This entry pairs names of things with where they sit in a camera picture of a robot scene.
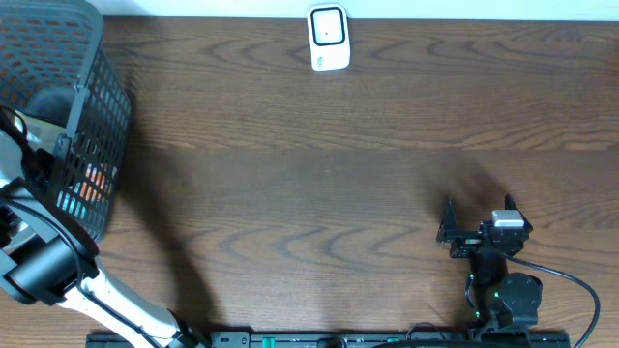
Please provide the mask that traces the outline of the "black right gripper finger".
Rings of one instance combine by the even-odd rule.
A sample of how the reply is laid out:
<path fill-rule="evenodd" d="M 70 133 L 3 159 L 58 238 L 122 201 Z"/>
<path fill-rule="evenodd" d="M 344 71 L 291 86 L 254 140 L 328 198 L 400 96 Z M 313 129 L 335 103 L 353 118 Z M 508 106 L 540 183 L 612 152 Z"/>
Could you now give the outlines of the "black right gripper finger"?
<path fill-rule="evenodd" d="M 507 225 L 509 227 L 531 228 L 532 225 L 525 217 L 523 212 L 518 208 L 514 199 L 510 194 L 505 195 L 504 199 L 505 210 L 507 211 Z"/>
<path fill-rule="evenodd" d="M 443 215 L 437 232 L 438 242 L 451 242 L 457 235 L 457 217 L 449 198 L 444 200 Z"/>

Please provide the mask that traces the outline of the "small orange juice box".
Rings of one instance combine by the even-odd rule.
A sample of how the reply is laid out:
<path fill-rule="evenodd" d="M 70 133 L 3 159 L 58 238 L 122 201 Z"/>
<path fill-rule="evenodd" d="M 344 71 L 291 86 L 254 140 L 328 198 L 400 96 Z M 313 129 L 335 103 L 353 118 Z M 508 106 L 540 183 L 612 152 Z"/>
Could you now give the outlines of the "small orange juice box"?
<path fill-rule="evenodd" d="M 116 167 L 107 164 L 102 169 L 89 164 L 85 170 L 85 179 L 76 183 L 71 190 L 86 201 L 103 201 L 103 196 L 112 192 L 117 172 Z"/>

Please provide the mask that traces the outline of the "large white snack bag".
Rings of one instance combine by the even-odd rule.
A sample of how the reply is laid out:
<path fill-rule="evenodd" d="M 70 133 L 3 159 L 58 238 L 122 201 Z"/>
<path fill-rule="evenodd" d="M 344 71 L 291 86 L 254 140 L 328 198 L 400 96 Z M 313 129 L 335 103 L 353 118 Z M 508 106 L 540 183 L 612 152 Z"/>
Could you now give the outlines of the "large white snack bag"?
<path fill-rule="evenodd" d="M 64 127 L 25 114 L 14 116 L 13 123 L 20 131 L 27 128 L 27 140 L 33 149 L 43 148 L 49 153 L 54 151 L 58 136 L 65 132 Z"/>

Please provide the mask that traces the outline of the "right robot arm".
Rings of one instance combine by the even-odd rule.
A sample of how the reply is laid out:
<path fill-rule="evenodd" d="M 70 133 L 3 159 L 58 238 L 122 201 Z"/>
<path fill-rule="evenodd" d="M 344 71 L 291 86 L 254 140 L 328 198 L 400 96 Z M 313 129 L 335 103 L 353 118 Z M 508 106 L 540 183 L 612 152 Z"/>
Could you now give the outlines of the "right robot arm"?
<path fill-rule="evenodd" d="M 509 195 L 504 208 L 492 211 L 476 231 L 459 229 L 452 202 L 444 202 L 436 241 L 450 245 L 452 258 L 469 262 L 465 298 L 477 318 L 469 330 L 470 339 L 490 342 L 514 335 L 525 341 L 528 329 L 538 323 L 541 281 L 532 275 L 511 273 L 507 267 L 508 259 L 523 250 L 532 230 Z"/>

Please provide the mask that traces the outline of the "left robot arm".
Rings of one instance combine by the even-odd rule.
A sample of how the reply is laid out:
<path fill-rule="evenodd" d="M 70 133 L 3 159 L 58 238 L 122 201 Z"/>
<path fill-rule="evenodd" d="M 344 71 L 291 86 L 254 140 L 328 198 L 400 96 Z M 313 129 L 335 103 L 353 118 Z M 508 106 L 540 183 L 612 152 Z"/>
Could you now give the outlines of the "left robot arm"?
<path fill-rule="evenodd" d="M 1 187 L 1 216 L 33 234 L 1 251 L 1 288 L 25 305 L 82 313 L 134 347 L 208 347 L 211 342 L 125 285 L 103 266 L 94 240 L 66 212 L 17 176 Z"/>

